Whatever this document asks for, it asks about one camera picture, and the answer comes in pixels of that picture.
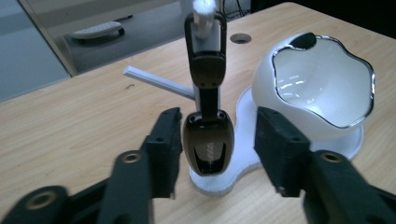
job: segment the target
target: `wooden table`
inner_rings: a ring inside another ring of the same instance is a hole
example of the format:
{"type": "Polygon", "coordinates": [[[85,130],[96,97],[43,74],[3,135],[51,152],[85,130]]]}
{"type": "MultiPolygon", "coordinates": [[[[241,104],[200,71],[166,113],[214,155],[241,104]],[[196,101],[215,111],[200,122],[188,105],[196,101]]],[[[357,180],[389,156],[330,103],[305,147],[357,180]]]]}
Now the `wooden table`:
{"type": "MultiPolygon", "coordinates": [[[[279,40],[310,31],[341,40],[376,73],[375,112],[354,165],[369,183],[396,193],[396,41],[292,3],[229,23],[228,35],[246,33],[248,44],[227,43],[222,108],[235,123],[235,105],[250,85],[263,54],[279,40]]],[[[62,185],[70,194],[108,177],[121,152],[138,149],[156,118],[194,102],[123,76],[127,65],[191,86],[184,39],[152,49],[0,104],[0,217],[31,190],[62,185]]],[[[302,199],[275,193],[263,169],[222,198],[208,198],[190,182],[184,154],[175,200],[154,200],[157,223],[305,223],[302,199]]]]}

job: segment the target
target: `white cup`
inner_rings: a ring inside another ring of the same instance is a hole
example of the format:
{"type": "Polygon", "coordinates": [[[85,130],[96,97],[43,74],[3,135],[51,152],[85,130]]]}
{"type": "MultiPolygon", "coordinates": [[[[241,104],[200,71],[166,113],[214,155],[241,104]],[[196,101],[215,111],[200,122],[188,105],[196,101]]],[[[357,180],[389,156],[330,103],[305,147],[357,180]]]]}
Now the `white cup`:
{"type": "Polygon", "coordinates": [[[283,114],[311,141],[348,135],[374,108],[373,67],[335,38],[298,34],[261,60],[252,85],[256,105],[283,114]]]}

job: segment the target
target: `grommet hole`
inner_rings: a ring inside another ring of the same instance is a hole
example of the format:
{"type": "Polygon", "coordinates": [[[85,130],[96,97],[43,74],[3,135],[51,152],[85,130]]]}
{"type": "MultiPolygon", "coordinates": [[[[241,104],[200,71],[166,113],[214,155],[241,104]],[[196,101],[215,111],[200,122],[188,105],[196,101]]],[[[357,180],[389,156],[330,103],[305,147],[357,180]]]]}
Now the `grommet hole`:
{"type": "Polygon", "coordinates": [[[234,34],[230,36],[230,40],[235,44],[247,44],[251,41],[251,36],[247,34],[234,34]]]}

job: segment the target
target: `screw hole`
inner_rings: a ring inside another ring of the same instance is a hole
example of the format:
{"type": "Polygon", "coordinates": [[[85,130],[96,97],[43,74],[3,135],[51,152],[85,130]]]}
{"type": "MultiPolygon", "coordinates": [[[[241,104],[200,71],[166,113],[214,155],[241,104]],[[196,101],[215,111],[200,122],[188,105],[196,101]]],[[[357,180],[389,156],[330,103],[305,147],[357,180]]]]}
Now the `screw hole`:
{"type": "Polygon", "coordinates": [[[195,122],[195,116],[190,116],[189,122],[190,122],[190,123],[194,123],[194,122],[195,122]]]}
{"type": "Polygon", "coordinates": [[[140,161],[141,156],[137,153],[131,153],[122,158],[125,163],[132,163],[136,161],[140,161]]]}
{"type": "Polygon", "coordinates": [[[52,190],[41,192],[35,195],[26,203],[27,210],[36,210],[53,203],[56,199],[56,193],[52,190]]]}
{"type": "Polygon", "coordinates": [[[320,157],[325,161],[330,162],[341,162],[343,159],[336,154],[330,152],[324,152],[320,155],[320,157]]]}
{"type": "Polygon", "coordinates": [[[225,114],[224,113],[219,113],[219,118],[225,119],[225,114]]]}

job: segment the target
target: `white stick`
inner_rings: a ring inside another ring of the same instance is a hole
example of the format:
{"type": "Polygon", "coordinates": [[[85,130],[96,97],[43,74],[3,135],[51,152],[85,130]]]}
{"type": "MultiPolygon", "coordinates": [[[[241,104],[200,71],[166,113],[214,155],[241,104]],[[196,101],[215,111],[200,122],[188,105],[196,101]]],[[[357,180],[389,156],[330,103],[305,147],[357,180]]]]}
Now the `white stick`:
{"type": "Polygon", "coordinates": [[[131,77],[146,82],[150,85],[161,88],[163,90],[170,91],[177,95],[187,97],[193,101],[195,100],[194,91],[192,89],[183,86],[181,84],[178,84],[174,81],[171,81],[169,79],[153,75],[149,72],[145,72],[143,70],[137,69],[132,66],[126,67],[122,71],[122,73],[127,77],[131,77]]]}

